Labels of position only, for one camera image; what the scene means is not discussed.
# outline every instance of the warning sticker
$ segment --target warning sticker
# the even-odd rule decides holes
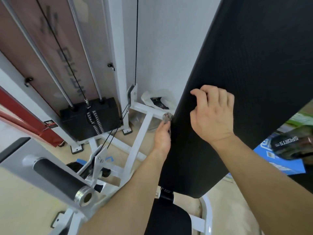
[[[47,121],[44,121],[44,123],[45,123],[49,128],[58,127],[58,125],[57,125],[53,120],[47,120]]]

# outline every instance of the white wall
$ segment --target white wall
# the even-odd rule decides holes
[[[126,59],[135,56],[134,52],[127,52],[134,43],[131,10],[136,0],[131,1],[128,13],[124,12],[123,16]],[[179,102],[219,3],[220,0],[139,0],[139,96],[146,90],[165,88],[172,91]],[[134,82],[133,68],[127,66],[128,83]]]

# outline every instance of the hand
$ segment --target hand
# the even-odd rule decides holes
[[[191,126],[203,140],[212,145],[234,135],[233,94],[209,85],[190,93],[197,98],[197,106],[190,112]]]
[[[154,136],[154,151],[158,151],[161,156],[164,158],[164,160],[167,157],[168,152],[171,148],[171,137],[168,133],[168,130],[170,130],[171,122],[168,121],[167,123],[164,123],[164,121],[161,122],[161,124],[156,129],[156,133]]]

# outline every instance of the forearm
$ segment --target forearm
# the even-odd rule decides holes
[[[132,178],[86,224],[80,234],[144,234],[165,157],[153,150]]]
[[[265,235],[311,234],[313,195],[239,138],[213,148],[232,174]]]

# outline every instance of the floor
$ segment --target floor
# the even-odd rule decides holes
[[[118,132],[116,138],[131,146],[137,133],[138,130],[134,128],[132,134],[124,136],[122,132]],[[26,136],[2,122],[0,122],[0,135],[1,151],[15,139]],[[154,133],[146,133],[140,152],[145,155],[149,154],[153,147],[153,137]],[[66,164],[77,158],[88,160],[91,154],[88,144],[84,145],[83,152],[72,155],[68,145],[54,148],[43,142],[40,143]],[[109,147],[108,152],[114,159],[112,163],[121,167],[125,165],[126,153],[113,145]],[[136,161],[134,169],[138,168],[140,163]],[[108,177],[107,181],[116,185],[119,183],[119,180],[112,177]],[[48,234],[51,231],[50,224],[57,212],[66,209],[66,205],[62,202],[3,168],[0,168],[0,187],[0,228],[3,234]],[[258,223],[235,183],[221,180],[207,193],[207,196],[213,210],[213,235],[260,234]],[[174,203],[190,214],[198,217],[201,215],[201,204],[198,199],[176,193]]]

